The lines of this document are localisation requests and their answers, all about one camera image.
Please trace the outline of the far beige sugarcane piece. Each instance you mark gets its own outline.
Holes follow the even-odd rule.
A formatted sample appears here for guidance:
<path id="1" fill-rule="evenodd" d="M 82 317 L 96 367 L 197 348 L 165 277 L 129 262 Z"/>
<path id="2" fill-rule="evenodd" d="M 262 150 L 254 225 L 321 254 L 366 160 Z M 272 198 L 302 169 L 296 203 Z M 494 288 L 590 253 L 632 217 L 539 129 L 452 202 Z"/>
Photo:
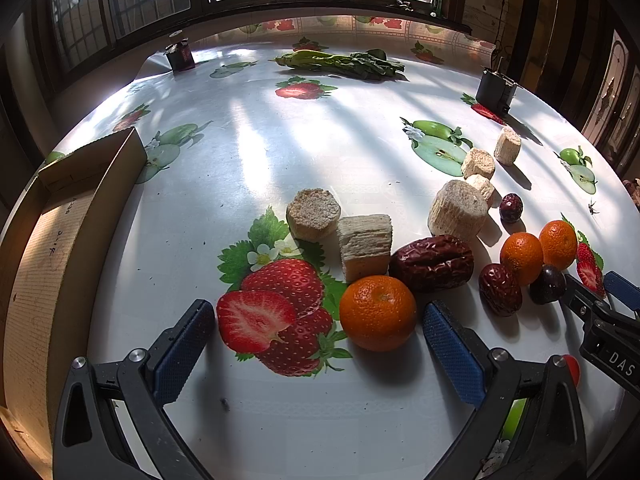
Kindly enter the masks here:
<path id="1" fill-rule="evenodd" d="M 513 166 L 520 154 L 521 146 L 521 136 L 511 127 L 504 126 L 495 146 L 494 157 L 501 165 Z"/>

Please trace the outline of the hexagonal beige sugarcane piece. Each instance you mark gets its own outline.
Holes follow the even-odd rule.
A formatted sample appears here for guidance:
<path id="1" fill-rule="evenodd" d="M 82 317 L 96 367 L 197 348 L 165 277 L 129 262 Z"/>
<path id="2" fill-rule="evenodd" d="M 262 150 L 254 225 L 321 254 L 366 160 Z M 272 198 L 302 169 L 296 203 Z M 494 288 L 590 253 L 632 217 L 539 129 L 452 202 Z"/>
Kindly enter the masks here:
<path id="1" fill-rule="evenodd" d="M 286 223 L 292 237 L 305 242 L 318 242 L 333 233 L 340 217 L 340 204 L 322 188 L 299 191 L 286 207 Z"/>

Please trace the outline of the fruit print tablecloth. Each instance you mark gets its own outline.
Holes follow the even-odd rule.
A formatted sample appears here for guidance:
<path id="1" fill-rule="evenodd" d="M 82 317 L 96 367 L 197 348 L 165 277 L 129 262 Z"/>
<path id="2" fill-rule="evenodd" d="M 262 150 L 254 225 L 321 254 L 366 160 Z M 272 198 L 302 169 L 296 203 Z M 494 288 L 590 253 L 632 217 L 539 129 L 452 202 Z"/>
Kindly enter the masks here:
<path id="1" fill-rule="evenodd" d="M 279 66 L 297 50 L 383 50 L 396 79 L 357 79 Z M 589 141 L 525 89 L 491 120 L 471 100 L 492 44 L 401 18 L 286 18 L 195 45 L 196 65 L 173 72 L 152 55 L 145 75 L 64 136 L 55 159 L 135 128 L 143 166 L 100 278 L 84 356 L 118 362 L 150 348 L 194 300 L 216 326 L 165 413 L 209 479 L 429 479 L 473 411 L 432 357 L 421 309 L 445 305 L 488 348 L 544 363 L 570 354 L 587 449 L 587 476 L 633 396 L 579 352 L 584 323 L 563 306 L 523 304 L 502 318 L 480 300 L 478 277 L 500 263 L 506 239 L 538 238 L 552 220 L 575 230 L 564 271 L 638 321 L 604 288 L 615 271 L 639 286 L 639 214 Z M 494 157 L 501 129 L 522 146 L 513 166 Z M 471 148 L 495 159 L 484 226 L 468 244 L 472 278 L 413 294 L 418 322 L 396 350 L 353 344 L 340 322 L 344 278 L 337 228 L 318 242 L 292 237 L 286 207 L 305 188 L 329 191 L 341 218 L 388 214 L 399 248 L 434 235 L 436 193 L 462 180 Z M 515 193 L 521 219 L 503 223 Z"/>

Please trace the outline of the cardboard box tray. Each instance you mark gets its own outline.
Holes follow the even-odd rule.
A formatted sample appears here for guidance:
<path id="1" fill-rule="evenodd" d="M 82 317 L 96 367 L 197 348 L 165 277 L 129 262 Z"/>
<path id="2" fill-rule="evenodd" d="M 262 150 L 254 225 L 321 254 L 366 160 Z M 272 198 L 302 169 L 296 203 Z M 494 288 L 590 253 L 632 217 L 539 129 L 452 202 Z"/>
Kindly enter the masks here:
<path id="1" fill-rule="evenodd" d="M 129 127 L 38 169 L 1 233 L 1 427 L 29 471 L 53 476 L 70 362 L 86 353 L 108 248 L 146 151 Z"/>

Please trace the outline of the green leafy vegetables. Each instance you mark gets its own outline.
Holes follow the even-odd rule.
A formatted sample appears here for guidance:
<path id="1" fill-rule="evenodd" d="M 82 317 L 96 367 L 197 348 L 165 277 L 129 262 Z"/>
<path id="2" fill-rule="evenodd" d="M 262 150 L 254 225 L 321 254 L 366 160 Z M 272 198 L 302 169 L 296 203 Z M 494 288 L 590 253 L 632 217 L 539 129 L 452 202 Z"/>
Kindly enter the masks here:
<path id="1" fill-rule="evenodd" d="M 315 50 L 297 50 L 273 59 L 279 66 L 307 72 L 328 72 L 357 79 L 396 79 L 404 74 L 405 65 L 391 60 L 381 49 L 349 54 Z"/>

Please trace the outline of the large red jujube date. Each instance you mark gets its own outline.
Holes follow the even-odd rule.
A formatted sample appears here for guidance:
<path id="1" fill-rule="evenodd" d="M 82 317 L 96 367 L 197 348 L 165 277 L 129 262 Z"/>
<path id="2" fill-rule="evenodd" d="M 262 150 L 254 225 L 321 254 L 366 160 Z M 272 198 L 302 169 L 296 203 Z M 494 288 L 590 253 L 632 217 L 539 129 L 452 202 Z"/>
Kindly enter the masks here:
<path id="1" fill-rule="evenodd" d="M 474 272 L 471 247 L 452 235 L 425 237 L 405 245 L 390 258 L 388 275 L 414 294 L 464 285 Z"/>

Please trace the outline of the green bottle on sill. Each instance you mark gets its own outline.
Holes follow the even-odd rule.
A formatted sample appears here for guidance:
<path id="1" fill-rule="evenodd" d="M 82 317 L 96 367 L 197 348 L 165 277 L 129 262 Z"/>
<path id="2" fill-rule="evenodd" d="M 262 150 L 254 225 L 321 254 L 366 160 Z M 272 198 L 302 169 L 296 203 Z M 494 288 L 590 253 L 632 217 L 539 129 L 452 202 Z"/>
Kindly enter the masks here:
<path id="1" fill-rule="evenodd" d="M 436 18 L 442 16 L 442 0 L 433 0 L 433 11 L 435 12 Z"/>

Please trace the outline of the dark glass jar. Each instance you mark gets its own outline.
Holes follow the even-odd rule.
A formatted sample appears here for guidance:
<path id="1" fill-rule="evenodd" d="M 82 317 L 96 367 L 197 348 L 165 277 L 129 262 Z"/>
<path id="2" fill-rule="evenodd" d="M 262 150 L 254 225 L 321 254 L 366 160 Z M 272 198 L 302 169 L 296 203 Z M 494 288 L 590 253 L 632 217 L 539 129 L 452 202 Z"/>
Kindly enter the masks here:
<path id="1" fill-rule="evenodd" d="M 189 41 L 182 30 L 176 30 L 169 36 L 169 44 L 165 48 L 165 55 L 173 72 L 185 72 L 195 67 L 195 62 L 189 46 Z"/>

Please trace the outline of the small red jujube date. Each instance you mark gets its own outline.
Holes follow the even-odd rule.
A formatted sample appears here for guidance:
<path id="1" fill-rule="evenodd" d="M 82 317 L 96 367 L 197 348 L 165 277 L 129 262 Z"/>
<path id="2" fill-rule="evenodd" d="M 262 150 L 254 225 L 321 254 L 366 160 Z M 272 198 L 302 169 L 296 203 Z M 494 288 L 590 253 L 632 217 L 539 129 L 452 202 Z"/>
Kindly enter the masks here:
<path id="1" fill-rule="evenodd" d="M 522 307 L 521 286 L 503 264 L 491 263 L 484 266 L 478 277 L 478 290 L 480 300 L 494 315 L 507 318 Z"/>

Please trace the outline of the square beige wafer block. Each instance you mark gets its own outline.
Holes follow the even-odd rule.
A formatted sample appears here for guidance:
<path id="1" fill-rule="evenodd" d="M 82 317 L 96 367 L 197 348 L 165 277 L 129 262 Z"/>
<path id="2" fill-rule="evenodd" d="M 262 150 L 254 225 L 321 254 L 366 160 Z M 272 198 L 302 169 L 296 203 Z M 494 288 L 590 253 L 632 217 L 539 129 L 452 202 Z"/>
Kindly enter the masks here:
<path id="1" fill-rule="evenodd" d="M 387 273 L 393 240 L 388 214 L 341 218 L 337 223 L 337 237 L 347 283 Z"/>

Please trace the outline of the dark cherry plum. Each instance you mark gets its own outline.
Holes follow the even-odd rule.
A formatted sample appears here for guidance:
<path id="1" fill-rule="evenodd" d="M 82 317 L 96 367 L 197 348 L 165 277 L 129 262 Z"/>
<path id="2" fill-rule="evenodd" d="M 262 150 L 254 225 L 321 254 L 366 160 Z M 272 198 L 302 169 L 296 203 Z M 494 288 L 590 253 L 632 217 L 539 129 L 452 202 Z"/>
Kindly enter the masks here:
<path id="1" fill-rule="evenodd" d="M 564 274 L 555 266 L 544 264 L 538 278 L 528 285 L 527 291 L 534 304 L 551 304 L 566 292 Z"/>

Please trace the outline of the small round dark date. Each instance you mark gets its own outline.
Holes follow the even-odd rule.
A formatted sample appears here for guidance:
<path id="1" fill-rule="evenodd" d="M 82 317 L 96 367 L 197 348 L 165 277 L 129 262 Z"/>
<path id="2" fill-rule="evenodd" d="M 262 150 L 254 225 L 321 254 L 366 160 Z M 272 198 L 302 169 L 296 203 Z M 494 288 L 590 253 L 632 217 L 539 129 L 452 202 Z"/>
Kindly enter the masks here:
<path id="1" fill-rule="evenodd" d="M 503 196 L 499 205 L 500 219 L 503 223 L 515 223 L 521 219 L 524 205 L 518 194 L 509 193 Z"/>

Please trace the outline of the small beige sugarcane piece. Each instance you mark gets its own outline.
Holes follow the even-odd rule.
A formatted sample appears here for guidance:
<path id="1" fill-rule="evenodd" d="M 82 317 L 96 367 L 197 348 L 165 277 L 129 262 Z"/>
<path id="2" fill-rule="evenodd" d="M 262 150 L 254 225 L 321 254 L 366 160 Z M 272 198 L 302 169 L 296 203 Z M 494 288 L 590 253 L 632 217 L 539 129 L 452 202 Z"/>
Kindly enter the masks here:
<path id="1" fill-rule="evenodd" d="M 467 179 L 473 174 L 490 180 L 496 171 L 495 159 L 480 148 L 471 148 L 465 155 L 461 165 L 462 176 Z"/>

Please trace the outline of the tiny beige sugarcane piece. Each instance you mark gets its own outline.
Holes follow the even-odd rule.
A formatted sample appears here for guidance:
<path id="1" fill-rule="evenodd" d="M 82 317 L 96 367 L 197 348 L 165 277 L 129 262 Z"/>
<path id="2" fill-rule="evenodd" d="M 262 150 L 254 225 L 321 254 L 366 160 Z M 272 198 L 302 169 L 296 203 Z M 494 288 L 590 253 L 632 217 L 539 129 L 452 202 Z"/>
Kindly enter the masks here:
<path id="1" fill-rule="evenodd" d="M 475 188 L 481 196 L 483 196 L 488 206 L 492 205 L 494 202 L 495 187 L 489 179 L 481 174 L 471 174 L 465 179 L 465 181 L 468 182 L 472 188 Z"/>

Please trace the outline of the red cherry tomato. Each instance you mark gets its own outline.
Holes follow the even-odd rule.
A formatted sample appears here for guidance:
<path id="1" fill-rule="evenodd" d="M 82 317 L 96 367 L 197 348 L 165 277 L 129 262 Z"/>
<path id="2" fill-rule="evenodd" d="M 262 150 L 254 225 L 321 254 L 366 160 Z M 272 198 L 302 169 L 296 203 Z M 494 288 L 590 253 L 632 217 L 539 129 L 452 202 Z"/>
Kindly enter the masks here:
<path id="1" fill-rule="evenodd" d="M 580 384 L 580 378 L 582 377 L 582 371 L 580 370 L 580 365 L 577 359 L 570 354 L 563 354 L 562 358 L 564 359 L 566 366 L 570 371 L 570 377 L 572 378 L 572 382 L 575 388 L 578 388 Z"/>

